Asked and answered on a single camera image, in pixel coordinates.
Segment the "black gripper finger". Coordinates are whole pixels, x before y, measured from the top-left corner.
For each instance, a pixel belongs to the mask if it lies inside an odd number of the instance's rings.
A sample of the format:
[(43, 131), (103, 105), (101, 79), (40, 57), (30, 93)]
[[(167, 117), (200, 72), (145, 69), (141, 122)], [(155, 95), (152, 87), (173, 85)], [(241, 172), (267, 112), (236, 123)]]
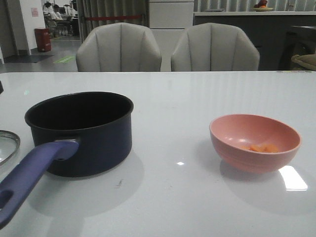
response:
[(2, 86), (2, 82), (0, 81), (0, 94), (3, 93), (3, 86)]

